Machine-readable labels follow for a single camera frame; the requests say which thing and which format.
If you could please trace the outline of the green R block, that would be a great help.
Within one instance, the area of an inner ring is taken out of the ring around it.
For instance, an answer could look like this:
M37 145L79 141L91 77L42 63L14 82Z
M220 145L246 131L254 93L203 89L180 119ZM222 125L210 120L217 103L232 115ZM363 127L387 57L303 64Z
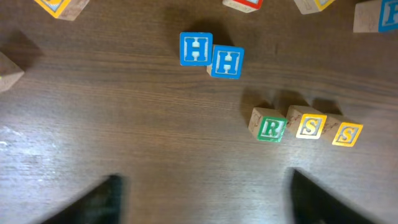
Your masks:
M281 142L287 119L277 110L255 107L248 130L258 141Z

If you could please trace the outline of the yellow S block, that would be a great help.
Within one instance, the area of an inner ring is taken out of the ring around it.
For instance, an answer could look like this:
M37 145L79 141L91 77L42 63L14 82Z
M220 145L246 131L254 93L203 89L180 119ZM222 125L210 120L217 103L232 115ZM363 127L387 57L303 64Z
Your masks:
M321 138L334 146L353 147L363 125L340 114L327 113Z

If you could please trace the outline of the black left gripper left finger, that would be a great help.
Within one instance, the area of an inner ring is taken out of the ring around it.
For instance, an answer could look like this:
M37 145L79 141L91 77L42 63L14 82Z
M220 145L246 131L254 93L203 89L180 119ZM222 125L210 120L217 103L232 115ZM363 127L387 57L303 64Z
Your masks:
M110 175L42 224L120 224L123 178Z

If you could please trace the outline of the yellow 6 block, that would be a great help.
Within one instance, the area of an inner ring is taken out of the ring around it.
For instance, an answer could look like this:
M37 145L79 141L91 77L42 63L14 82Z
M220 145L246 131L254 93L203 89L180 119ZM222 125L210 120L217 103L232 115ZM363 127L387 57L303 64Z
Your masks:
M327 115L310 106L289 106L287 129L299 139L319 139Z

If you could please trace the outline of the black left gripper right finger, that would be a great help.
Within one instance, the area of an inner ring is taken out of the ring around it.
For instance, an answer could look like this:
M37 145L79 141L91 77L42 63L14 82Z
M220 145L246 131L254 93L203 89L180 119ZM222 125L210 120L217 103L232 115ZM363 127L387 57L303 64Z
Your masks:
M291 200L295 224L373 224L297 169L292 173Z

